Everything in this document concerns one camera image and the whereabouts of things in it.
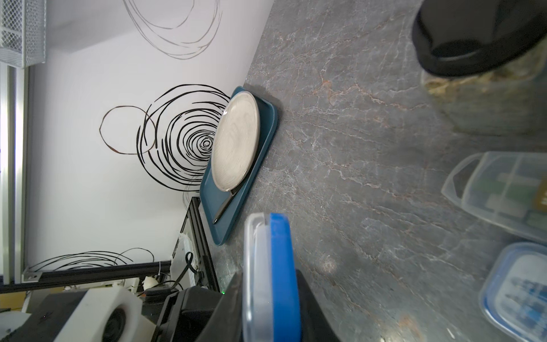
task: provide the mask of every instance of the glass jar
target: glass jar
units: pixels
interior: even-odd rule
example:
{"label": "glass jar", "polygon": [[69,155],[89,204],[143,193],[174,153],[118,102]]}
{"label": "glass jar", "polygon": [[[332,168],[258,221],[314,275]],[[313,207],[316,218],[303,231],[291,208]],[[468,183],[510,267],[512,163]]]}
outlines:
{"label": "glass jar", "polygon": [[422,72],[421,85],[455,130],[479,135],[528,134],[547,117],[547,38],[488,72],[444,78]]}

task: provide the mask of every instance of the white ceramic plate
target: white ceramic plate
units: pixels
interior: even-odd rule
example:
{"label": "white ceramic plate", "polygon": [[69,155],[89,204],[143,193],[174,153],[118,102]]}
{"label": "white ceramic plate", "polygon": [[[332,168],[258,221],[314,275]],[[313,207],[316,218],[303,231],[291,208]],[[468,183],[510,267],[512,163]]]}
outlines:
{"label": "white ceramic plate", "polygon": [[230,191],[245,178],[257,152],[260,115],[248,91],[237,93],[224,110],[214,136],[211,174],[217,188]]}

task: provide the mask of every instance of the granite countertop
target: granite countertop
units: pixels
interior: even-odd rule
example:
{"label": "granite countertop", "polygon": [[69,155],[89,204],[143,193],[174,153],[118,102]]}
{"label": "granite countertop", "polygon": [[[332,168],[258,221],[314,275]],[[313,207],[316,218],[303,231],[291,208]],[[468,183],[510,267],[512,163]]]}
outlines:
{"label": "granite countertop", "polygon": [[342,341],[512,341],[478,305],[500,251],[519,238],[440,189],[463,158],[547,152],[545,134],[458,134],[419,87],[419,0],[276,0],[245,87],[279,126],[226,244],[221,288],[243,260],[243,221],[285,213],[295,262]]}

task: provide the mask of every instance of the black swirl wall decal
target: black swirl wall decal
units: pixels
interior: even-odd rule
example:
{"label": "black swirl wall decal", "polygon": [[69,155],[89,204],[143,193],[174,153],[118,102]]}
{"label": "black swirl wall decal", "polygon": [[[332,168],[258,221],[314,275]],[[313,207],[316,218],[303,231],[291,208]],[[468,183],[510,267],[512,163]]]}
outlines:
{"label": "black swirl wall decal", "polygon": [[146,110],[136,106],[110,109],[102,118],[99,134],[113,152],[137,155],[158,183],[195,192],[229,101],[228,95],[209,85],[178,85]]}
{"label": "black swirl wall decal", "polygon": [[222,19],[220,0],[124,0],[139,33],[177,59],[198,56],[211,45]]}

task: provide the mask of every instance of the metal bracket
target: metal bracket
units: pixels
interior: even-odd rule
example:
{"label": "metal bracket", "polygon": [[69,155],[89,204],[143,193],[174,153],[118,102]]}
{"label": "metal bracket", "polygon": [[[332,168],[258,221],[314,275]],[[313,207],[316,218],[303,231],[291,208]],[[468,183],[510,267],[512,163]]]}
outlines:
{"label": "metal bracket", "polygon": [[42,277],[42,272],[23,272],[23,275],[21,276],[21,282],[38,282],[40,280],[40,277]]}

